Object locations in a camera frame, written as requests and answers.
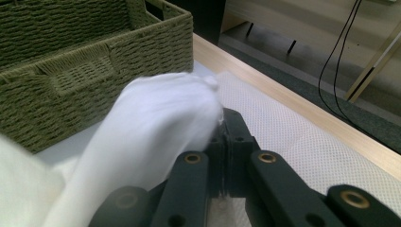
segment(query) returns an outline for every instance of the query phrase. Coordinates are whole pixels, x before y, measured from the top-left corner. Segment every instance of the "black plastic part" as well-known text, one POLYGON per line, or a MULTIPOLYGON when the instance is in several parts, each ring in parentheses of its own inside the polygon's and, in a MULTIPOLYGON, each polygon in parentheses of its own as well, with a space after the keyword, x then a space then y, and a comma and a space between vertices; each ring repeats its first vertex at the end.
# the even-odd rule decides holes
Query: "black plastic part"
POLYGON ((209 157, 209 196, 211 198, 225 196, 223 173, 225 172, 226 167, 226 149, 221 130, 221 127, 216 129, 209 146, 204 151, 204 153, 209 157))
POLYGON ((275 226, 344 226, 277 153, 254 152, 248 169, 275 226))
POLYGON ((249 195, 245 200, 245 211, 252 227, 274 226, 273 217, 254 187, 249 190, 249 195))
POLYGON ((226 190, 233 198, 245 198, 251 183, 246 163, 254 151, 254 138, 241 114, 225 109, 224 121, 227 140, 226 190))
POLYGON ((181 154, 171 170, 152 227, 204 227, 208 200, 208 157, 203 152, 181 154))
POLYGON ((348 226, 401 226, 401 219, 391 209, 366 191, 351 185, 330 187, 326 202, 348 226))
POLYGON ((149 195, 139 187, 125 186, 115 190, 101 204, 90 227, 140 227, 148 225, 149 195))

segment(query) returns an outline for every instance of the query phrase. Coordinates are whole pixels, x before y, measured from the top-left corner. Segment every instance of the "wire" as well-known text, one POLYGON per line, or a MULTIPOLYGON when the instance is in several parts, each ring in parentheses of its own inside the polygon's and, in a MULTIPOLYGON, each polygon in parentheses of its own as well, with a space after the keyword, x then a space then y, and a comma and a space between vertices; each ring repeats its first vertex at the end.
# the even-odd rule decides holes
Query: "wire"
POLYGON ((387 148, 389 148, 389 149, 392 149, 392 148, 390 148, 387 144, 385 144, 383 141, 381 141, 380 139, 378 139, 377 137, 375 137, 375 136, 372 135, 371 133, 367 132, 366 130, 364 130, 363 128, 361 128, 361 127, 360 127, 359 125, 357 125, 356 123, 354 123, 354 121, 352 121, 352 120, 344 113, 344 111, 341 109, 340 104, 339 104, 339 99, 338 99, 338 97, 337 97, 337 90, 336 90, 336 87, 337 87, 337 78, 338 78, 339 69, 340 69, 340 60, 341 60, 342 53, 343 53, 343 50, 344 50, 344 47, 345 47, 345 42, 346 42, 346 40, 347 40, 349 31, 351 30, 351 26, 352 26, 352 24, 353 24, 354 21, 355 21, 355 18, 356 18, 356 16, 357 16, 357 11, 359 10, 359 6, 360 6, 361 2, 362 2, 362 0, 356 0, 356 2, 354 3, 353 8, 352 8, 352 10, 351 10, 351 12, 350 12, 350 14, 349 14, 349 16, 348 16, 348 19, 347 19, 347 21, 346 21, 344 27, 342 28, 342 31, 341 31, 341 33, 340 33, 340 35, 339 35, 339 38, 337 39, 336 44, 334 45, 333 50, 331 51, 330 56, 328 57, 326 63, 324 64, 324 67, 323 67, 323 69, 322 69, 322 71, 321 71, 321 74, 320 74, 320 77, 319 77, 319 84, 318 84, 319 97, 321 98, 321 100, 322 100, 322 102, 324 103, 324 105, 325 105, 332 113, 334 113, 337 117, 339 117, 339 118, 341 118, 341 119, 343 119, 343 120, 346 120, 351 126, 353 126, 354 128, 356 128, 356 129, 359 130, 359 131, 362 131, 363 133, 365 133, 366 135, 370 136, 371 138, 375 139, 375 140, 376 140, 378 143, 380 143, 381 145, 383 145, 383 146, 385 146, 385 147, 387 147, 387 148), (334 83, 333 83, 333 92, 334 92, 334 98, 335 98, 335 100, 336 100, 336 106, 337 106, 337 108, 339 109, 339 111, 341 112, 341 114, 339 114, 339 113, 336 113, 332 108, 330 108, 330 106, 324 101, 323 96, 322 96, 322 92, 321 92, 321 81, 322 81, 322 78, 323 78, 323 72, 324 72, 324 70, 325 70, 327 64, 329 63, 331 57, 333 56, 333 53, 336 51, 337 45, 339 44, 340 39, 341 39, 341 37, 342 37, 342 34, 344 33, 344 30, 345 30, 346 28, 347 28, 347 31, 346 31, 345 36, 344 36, 344 39, 343 39, 343 41, 342 41, 341 51, 340 51, 340 54, 339 54, 339 58, 338 58, 338 61, 337 61, 337 65, 336 65, 336 74, 335 74, 335 76, 334 76, 334 83))
POLYGON ((354 21, 355 21, 355 18, 356 18, 356 16, 357 16, 357 11, 359 10, 359 6, 360 6, 360 3, 361 3, 361 2, 362 2, 362 0, 360 0, 360 1, 357 3, 357 8, 355 9, 354 16, 353 16, 353 18, 352 18, 352 20, 351 20, 350 25, 348 26, 347 32, 345 33, 344 39, 343 39, 343 41, 342 41, 341 52, 340 52, 340 55, 339 55, 339 59, 337 60, 336 75, 334 76, 334 83, 333 83, 333 92, 334 92, 334 98, 336 99, 337 108, 338 108, 339 111, 342 113, 342 115, 343 115, 351 124, 353 124, 354 126, 357 126, 357 124, 355 124, 355 123, 342 111, 342 109, 341 109, 341 107, 340 107, 339 99, 338 99, 338 97, 337 97, 336 87, 337 87, 337 78, 338 78, 338 75, 339 75, 339 68, 340 68, 340 61, 341 61, 341 57, 342 57, 342 52, 344 51, 345 42, 346 42, 346 40, 347 40, 348 33, 350 32, 351 26, 352 26, 352 24, 353 24, 354 21))
POLYGON ((356 0, 356 1, 355 1, 354 5, 353 5, 353 7, 352 7, 352 10, 351 10, 351 12, 350 12, 350 15, 348 16, 348 19, 347 19, 347 21, 345 22, 344 27, 342 28, 342 31, 341 31, 341 33, 340 33, 340 35, 339 35, 339 38, 337 39, 336 44, 334 45, 333 50, 331 51, 330 56, 328 57, 327 61, 325 62, 324 67, 323 67, 323 69, 322 69, 322 71, 321 71, 321 74, 320 74, 320 76, 319 76, 319 83, 318 83, 319 97, 320 97, 320 99, 322 100, 322 102, 324 103, 324 105, 327 107, 327 109, 330 110, 333 114, 335 114, 335 115, 338 116, 339 118, 344 118, 344 117, 341 116, 340 114, 338 114, 337 112, 335 112, 333 109, 331 109, 330 106, 324 101, 324 98, 323 98, 322 92, 321 92, 321 81, 322 81, 322 78, 323 78, 324 70, 325 70, 327 64, 330 62, 330 59, 331 59, 331 57, 333 56, 334 51, 336 51, 337 45, 339 44, 339 42, 340 42, 340 40, 341 40, 341 37, 342 37, 342 34, 344 33, 344 30, 347 28, 347 25, 348 25, 348 23, 349 23, 349 21, 350 21, 352 15, 353 15, 353 13, 354 13, 354 10, 355 10, 355 8, 357 7, 358 1, 359 1, 359 0, 356 0))

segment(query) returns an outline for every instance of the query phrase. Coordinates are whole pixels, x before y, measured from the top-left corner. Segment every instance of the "basket handle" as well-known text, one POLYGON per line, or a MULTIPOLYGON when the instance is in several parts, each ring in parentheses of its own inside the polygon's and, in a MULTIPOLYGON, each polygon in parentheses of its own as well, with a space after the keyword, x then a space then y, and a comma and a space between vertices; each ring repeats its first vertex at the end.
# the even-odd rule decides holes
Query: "basket handle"
POLYGON ((49 76, 59 96, 66 96, 116 74, 109 52, 105 43, 90 44, 40 61, 36 67, 49 76))

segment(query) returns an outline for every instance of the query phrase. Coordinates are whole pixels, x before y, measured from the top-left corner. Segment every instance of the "floor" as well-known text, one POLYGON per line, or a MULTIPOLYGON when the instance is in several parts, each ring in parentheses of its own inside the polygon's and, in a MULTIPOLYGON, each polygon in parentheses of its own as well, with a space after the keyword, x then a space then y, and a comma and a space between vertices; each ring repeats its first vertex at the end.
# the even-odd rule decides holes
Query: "floor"
MULTIPOLYGON (((316 87, 318 86, 319 75, 328 57, 326 54, 299 42, 288 54, 288 49, 293 40, 258 25, 253 26, 250 35, 247 37, 250 24, 244 23, 222 33, 219 43, 235 46, 239 51, 316 87)), ((330 94, 334 94, 335 68, 336 60, 330 61, 324 71, 321 83, 322 89, 330 94)), ((343 98, 345 91, 356 80, 361 70, 360 67, 349 62, 341 63, 336 89, 338 98, 343 98)), ((374 86, 370 86, 355 102, 355 105, 401 127, 401 99, 399 97, 389 96, 374 86)))

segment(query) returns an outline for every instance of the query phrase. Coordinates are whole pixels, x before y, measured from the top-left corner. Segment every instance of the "green wicker basket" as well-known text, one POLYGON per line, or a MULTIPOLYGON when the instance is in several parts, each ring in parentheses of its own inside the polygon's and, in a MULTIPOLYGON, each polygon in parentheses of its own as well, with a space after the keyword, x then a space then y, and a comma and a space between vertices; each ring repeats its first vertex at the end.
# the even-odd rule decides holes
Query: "green wicker basket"
POLYGON ((102 120, 133 79, 192 71, 192 16, 162 0, 0 0, 0 50, 0 132, 35 153, 102 120))

